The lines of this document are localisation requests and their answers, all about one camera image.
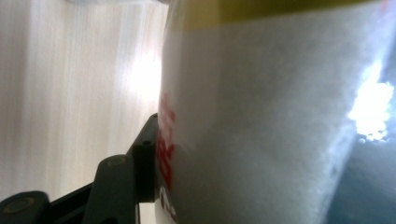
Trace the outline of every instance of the bright light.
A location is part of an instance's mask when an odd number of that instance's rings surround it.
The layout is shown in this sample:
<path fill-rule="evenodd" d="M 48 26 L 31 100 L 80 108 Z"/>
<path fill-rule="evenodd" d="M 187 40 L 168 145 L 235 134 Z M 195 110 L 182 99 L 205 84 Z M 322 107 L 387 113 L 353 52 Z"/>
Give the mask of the bright light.
<path fill-rule="evenodd" d="M 358 97 L 350 119 L 356 121 L 359 134 L 365 135 L 366 140 L 382 140 L 387 135 L 386 121 L 389 119 L 389 101 L 393 97 L 394 87 L 389 83 L 378 83 L 382 71 L 382 64 L 376 63 L 366 71 L 366 80 L 358 90 Z"/>

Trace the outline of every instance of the screw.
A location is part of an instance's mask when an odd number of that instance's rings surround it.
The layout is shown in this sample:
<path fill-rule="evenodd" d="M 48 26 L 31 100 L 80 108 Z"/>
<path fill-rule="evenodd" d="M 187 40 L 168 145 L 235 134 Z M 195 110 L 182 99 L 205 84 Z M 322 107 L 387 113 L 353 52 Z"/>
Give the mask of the screw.
<path fill-rule="evenodd" d="M 21 198 L 21 199 L 18 199 L 16 201 L 10 203 L 9 205 L 7 205 L 4 208 L 3 213 L 5 213 L 5 214 L 18 213 L 18 212 L 32 206 L 33 204 L 35 204 L 34 198 L 32 198 L 32 197 Z"/>
<path fill-rule="evenodd" d="M 117 158 L 111 159 L 111 160 L 107 163 L 107 165 L 108 165 L 108 166 L 118 166 L 118 165 L 121 165 L 121 164 L 123 164 L 123 163 L 125 163 L 125 159 L 124 159 L 124 158 L 121 158 L 121 157 L 117 157 Z"/>

